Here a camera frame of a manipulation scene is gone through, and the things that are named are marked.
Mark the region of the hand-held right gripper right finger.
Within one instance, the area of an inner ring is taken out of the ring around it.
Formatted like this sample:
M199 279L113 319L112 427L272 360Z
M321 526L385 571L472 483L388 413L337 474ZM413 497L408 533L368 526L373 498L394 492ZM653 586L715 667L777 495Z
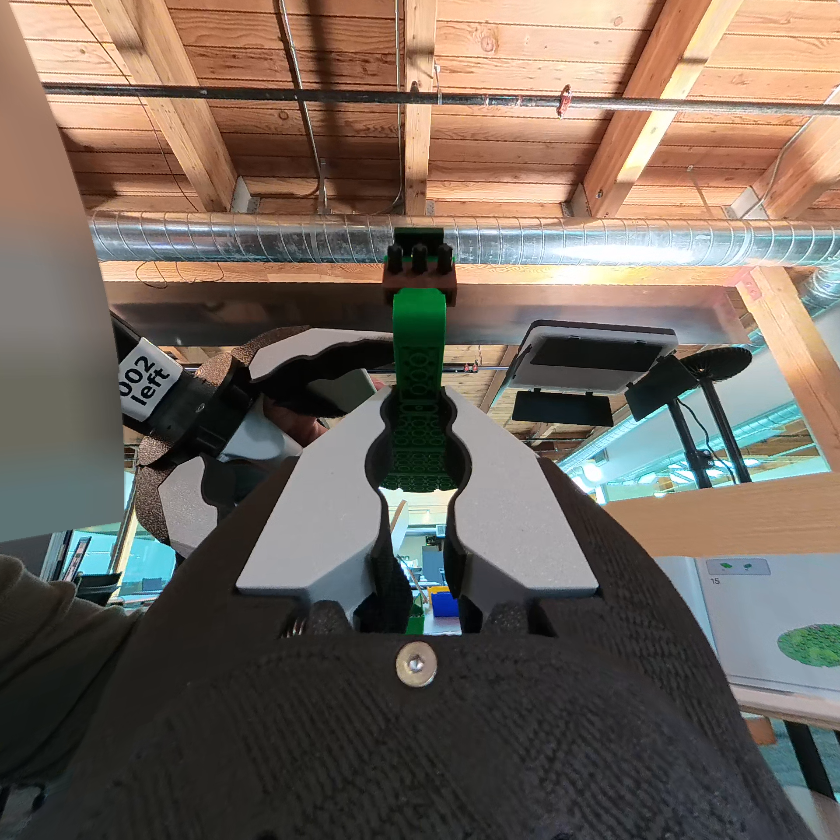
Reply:
M481 614L504 602L586 597L598 587L539 458L446 390L446 580Z

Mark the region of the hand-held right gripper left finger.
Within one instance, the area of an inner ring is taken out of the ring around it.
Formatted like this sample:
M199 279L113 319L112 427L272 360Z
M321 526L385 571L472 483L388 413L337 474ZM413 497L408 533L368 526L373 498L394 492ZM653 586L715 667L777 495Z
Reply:
M384 387L306 447L259 535L237 589L356 608L374 590L367 558L382 529L365 459L385 431Z

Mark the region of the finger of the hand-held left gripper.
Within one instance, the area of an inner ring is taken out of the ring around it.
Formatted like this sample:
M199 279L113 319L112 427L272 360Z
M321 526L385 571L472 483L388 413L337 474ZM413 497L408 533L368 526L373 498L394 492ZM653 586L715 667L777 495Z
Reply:
M230 512L230 473L206 455L175 467L158 489L166 542L188 558Z
M389 332L306 329L257 350L251 381L267 399L311 417L342 417L375 393L368 374L395 360Z

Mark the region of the green brick build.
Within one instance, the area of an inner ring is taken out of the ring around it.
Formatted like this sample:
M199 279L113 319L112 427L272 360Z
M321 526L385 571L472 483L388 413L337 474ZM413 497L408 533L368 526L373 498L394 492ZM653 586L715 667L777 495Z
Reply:
M440 418L447 308L455 305L453 247L442 227L398 227L383 266L392 306L395 385L388 402L392 467L386 489L452 490Z

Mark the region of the person's left forearm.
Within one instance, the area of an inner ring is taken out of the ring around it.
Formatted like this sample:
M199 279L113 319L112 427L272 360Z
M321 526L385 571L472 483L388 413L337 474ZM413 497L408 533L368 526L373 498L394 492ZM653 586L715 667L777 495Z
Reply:
M72 761L124 646L150 610L76 597L1 559L2 785L47 785Z

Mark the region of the person's left hand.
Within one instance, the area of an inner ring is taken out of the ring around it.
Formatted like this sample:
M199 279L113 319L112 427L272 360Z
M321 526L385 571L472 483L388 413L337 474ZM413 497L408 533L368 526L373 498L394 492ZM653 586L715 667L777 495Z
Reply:
M264 415L304 448L329 430L317 417L296 413L269 399L264 400Z

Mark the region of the black flat hanging panel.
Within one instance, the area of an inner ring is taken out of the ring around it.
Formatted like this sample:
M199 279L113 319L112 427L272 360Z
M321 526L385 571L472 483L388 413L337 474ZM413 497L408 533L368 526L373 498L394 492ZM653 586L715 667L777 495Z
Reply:
M605 395L541 390L519 391L511 414L514 422L612 427L613 411Z

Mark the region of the black studio light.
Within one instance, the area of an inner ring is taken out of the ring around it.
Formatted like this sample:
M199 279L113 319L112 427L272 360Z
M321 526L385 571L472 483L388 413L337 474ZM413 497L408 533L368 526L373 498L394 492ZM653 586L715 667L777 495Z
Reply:
M641 422L698 385L698 379L671 354L657 360L648 373L627 387L626 404L633 419Z

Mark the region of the thin metal conduit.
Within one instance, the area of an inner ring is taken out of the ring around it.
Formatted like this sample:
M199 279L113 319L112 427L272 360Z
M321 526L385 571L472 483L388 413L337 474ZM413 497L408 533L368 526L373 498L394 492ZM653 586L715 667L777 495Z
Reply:
M301 91L303 89L300 68L298 64L298 54L295 43L291 33L290 21L287 12L286 2L274 1L274 10L277 21L277 26L280 32L280 39L283 44L283 49L287 58L288 69L290 72L290 79L295 90ZM301 122L304 133L306 134L309 150L312 157L313 168L318 181L317 197L318 197L318 213L321 215L329 212L329 199L327 193L326 175L324 174L322 161L319 156L319 151L316 143L316 137L313 132L312 121L308 109L308 103L302 99L297 100L297 105L301 115Z

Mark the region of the white instruction booklet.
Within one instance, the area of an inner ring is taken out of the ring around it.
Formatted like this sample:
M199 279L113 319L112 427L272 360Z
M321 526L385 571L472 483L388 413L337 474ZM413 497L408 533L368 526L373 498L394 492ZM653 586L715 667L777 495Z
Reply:
M838 701L837 553L729 555L696 566L732 684Z

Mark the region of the black round-headed stand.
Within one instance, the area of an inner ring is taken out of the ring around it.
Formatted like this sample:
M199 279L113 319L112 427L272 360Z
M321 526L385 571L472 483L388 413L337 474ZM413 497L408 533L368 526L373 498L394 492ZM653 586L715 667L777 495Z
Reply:
M730 380L749 367L752 362L751 352L740 346L726 346L693 353L681 359L680 362L695 378L706 399L728 455L732 481L738 484L751 482L748 467L716 389L717 383Z

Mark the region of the black pipe with red fitting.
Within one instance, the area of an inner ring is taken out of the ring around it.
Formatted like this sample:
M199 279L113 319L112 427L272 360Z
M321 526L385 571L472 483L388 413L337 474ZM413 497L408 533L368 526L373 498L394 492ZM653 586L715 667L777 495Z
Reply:
M44 81L44 92L52 96L89 98L142 98L220 102L298 102L392 104L470 108L537 109L552 108L560 115L571 109L607 112L679 112L785 116L796 118L839 117L836 103L792 101L723 101L662 98L624 98L585 96L564 89L555 95L528 95L499 92L420 92L384 90L313 90L257 87L190 87L167 85L109 85L86 82Z

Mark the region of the silver ventilation duct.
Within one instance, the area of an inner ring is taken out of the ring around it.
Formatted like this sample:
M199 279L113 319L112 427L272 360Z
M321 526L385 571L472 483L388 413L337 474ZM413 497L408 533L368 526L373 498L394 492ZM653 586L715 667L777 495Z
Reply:
M376 264L399 228L442 228L483 266L836 266L836 224L765 220L399 217L95 211L100 261Z

